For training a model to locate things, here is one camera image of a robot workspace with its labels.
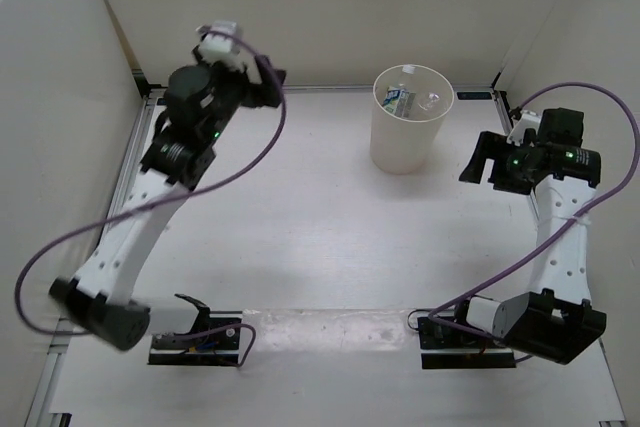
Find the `clear unlabeled plastic bottle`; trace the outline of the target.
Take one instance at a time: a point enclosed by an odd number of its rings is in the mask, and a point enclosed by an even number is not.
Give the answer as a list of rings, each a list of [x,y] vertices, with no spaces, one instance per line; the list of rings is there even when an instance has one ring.
[[[421,92],[416,95],[418,106],[425,112],[436,112],[442,105],[440,96],[434,92]]]

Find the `clear bottle green white label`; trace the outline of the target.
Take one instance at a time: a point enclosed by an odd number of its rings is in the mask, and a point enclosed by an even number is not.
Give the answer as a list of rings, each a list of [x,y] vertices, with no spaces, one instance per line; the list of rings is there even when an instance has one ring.
[[[409,119],[415,100],[413,88],[415,66],[404,65],[397,79],[388,86],[382,108],[389,114],[401,119]]]

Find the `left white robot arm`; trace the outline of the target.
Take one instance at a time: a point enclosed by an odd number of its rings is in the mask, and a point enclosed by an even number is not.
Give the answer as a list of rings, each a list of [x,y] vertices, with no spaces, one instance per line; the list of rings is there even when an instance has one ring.
[[[140,161],[130,197],[103,240],[69,278],[56,278],[49,298],[88,334],[126,352],[150,334],[204,344],[211,324],[196,312],[178,320],[136,301],[133,290],[155,244],[177,210],[204,194],[199,183],[215,159],[214,146],[240,108],[282,108],[287,73],[265,55],[254,58],[259,79],[246,67],[197,57],[175,70],[163,94],[151,143]]]

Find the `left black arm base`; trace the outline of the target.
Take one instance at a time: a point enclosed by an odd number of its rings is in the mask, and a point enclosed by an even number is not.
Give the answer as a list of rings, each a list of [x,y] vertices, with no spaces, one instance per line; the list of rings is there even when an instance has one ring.
[[[241,311],[199,312],[185,333],[152,337],[151,366],[233,367],[239,363]]]

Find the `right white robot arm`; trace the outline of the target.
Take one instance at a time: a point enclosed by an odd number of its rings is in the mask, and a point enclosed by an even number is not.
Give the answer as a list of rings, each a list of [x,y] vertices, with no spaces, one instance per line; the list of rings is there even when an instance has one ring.
[[[480,134],[459,179],[480,183],[491,161],[494,189],[534,196],[539,252],[524,293],[504,301],[475,295],[457,307],[449,334],[458,345],[487,334],[567,365],[604,333],[607,317],[592,306],[586,278],[589,220],[578,213],[596,196],[601,157],[582,146],[583,119],[563,108],[524,112],[509,134]]]

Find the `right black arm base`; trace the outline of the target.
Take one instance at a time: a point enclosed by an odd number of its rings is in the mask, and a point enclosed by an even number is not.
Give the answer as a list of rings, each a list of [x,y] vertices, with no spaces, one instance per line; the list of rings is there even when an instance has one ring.
[[[426,315],[417,318],[423,370],[515,368],[511,349],[484,337],[437,324]]]

